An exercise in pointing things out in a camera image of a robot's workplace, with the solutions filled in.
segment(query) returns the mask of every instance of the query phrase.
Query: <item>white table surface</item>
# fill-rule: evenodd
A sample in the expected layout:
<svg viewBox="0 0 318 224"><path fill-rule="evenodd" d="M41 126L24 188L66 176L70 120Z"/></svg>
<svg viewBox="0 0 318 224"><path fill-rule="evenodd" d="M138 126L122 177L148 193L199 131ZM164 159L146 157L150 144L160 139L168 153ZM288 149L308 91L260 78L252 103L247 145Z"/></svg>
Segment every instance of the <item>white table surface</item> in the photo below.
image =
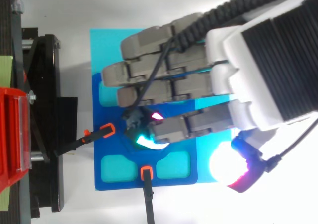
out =
<svg viewBox="0 0 318 224"><path fill-rule="evenodd" d="M62 96L77 96L78 138L92 129L89 30L147 28L193 12L205 12L226 0L23 0L22 26L60 39ZM264 146L270 157L292 142L310 121L286 128ZM157 224L318 223L317 134L290 153L248 192L220 184L154 188ZM52 214L40 210L32 224L145 224L142 189L98 192L94 187L93 147L64 155L65 206Z"/></svg>

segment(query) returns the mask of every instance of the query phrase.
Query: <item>red light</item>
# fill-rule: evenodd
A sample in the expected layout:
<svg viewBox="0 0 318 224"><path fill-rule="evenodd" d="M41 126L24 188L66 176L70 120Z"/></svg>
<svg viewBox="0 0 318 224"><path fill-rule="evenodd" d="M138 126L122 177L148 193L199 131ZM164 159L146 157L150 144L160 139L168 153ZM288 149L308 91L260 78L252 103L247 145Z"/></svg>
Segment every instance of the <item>red light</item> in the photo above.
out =
<svg viewBox="0 0 318 224"><path fill-rule="evenodd" d="M160 115L158 112L155 112L154 114L152 114L151 117L156 120L163 120L162 115Z"/></svg>

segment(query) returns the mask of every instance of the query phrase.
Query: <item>screw head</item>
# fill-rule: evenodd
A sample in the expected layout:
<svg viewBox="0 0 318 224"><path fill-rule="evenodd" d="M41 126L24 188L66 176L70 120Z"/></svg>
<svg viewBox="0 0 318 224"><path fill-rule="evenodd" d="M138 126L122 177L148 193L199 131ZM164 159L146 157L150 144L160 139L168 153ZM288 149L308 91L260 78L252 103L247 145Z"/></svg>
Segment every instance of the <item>screw head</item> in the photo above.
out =
<svg viewBox="0 0 318 224"><path fill-rule="evenodd" d="M15 0L12 3L12 13L14 14L23 14L24 13L24 5L21 0Z"/></svg>
<svg viewBox="0 0 318 224"><path fill-rule="evenodd" d="M56 40L56 41L54 42L54 48L55 48L55 49L60 49L60 48L61 48L61 42L60 42L59 40Z"/></svg>
<svg viewBox="0 0 318 224"><path fill-rule="evenodd" d="M34 104L34 101L36 100L36 95L33 91L30 91L29 94L27 94L27 99L31 105Z"/></svg>

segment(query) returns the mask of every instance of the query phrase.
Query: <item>glowing led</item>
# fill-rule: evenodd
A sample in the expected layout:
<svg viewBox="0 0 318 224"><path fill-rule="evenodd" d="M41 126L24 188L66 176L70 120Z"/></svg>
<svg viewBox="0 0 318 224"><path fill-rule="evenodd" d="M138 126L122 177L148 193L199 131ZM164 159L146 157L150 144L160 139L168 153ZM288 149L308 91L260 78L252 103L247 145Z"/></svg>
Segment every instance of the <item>glowing led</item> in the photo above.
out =
<svg viewBox="0 0 318 224"><path fill-rule="evenodd" d="M158 112L155 112L154 114L152 114L151 117L156 119L156 120L163 120L162 115L160 115Z"/></svg>
<svg viewBox="0 0 318 224"><path fill-rule="evenodd" d="M210 157L210 173L220 183L230 185L248 172L246 159L232 149L231 142L221 142Z"/></svg>
<svg viewBox="0 0 318 224"><path fill-rule="evenodd" d="M140 135L136 141L136 143L140 144L141 146L147 147L149 149L164 149L166 148L170 143L164 143L164 144L156 144L154 141L147 139L143 135Z"/></svg>

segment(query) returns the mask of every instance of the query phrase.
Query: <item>black bracket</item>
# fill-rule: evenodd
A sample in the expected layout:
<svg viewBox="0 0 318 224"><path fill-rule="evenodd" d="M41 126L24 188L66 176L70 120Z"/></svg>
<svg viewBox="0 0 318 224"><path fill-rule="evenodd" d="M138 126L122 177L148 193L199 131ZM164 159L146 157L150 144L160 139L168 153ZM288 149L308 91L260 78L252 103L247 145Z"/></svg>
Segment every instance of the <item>black bracket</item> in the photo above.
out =
<svg viewBox="0 0 318 224"><path fill-rule="evenodd" d="M104 136L110 136L114 133L115 133L115 130L113 126L106 126L98 131L93 131L89 135L84 136L74 142L70 142L70 143L59 146L59 148L56 151L56 156L60 156L69 151L76 150L76 148L82 145L96 141Z"/></svg>
<svg viewBox="0 0 318 224"><path fill-rule="evenodd" d="M151 182L151 173L149 169L143 171L144 174L144 196L146 204L147 224L155 224L154 209L153 209L153 185Z"/></svg>

